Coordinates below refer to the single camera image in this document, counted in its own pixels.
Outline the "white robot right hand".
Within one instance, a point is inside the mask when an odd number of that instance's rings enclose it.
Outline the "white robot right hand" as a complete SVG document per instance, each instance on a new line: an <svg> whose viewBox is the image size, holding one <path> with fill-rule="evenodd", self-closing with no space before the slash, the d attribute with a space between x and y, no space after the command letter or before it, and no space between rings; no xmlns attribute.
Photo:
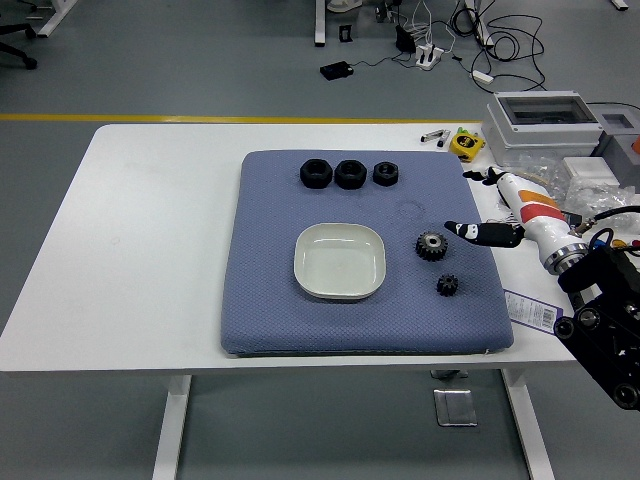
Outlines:
<svg viewBox="0 0 640 480"><path fill-rule="evenodd" d="M584 242L570 233L563 213L543 186L494 167L483 173L468 171L464 176L487 186L494 185L516 222L447 221L445 228L458 237L475 245L501 248L515 248L527 238L537 244L542 261L561 249L584 247Z"/></svg>

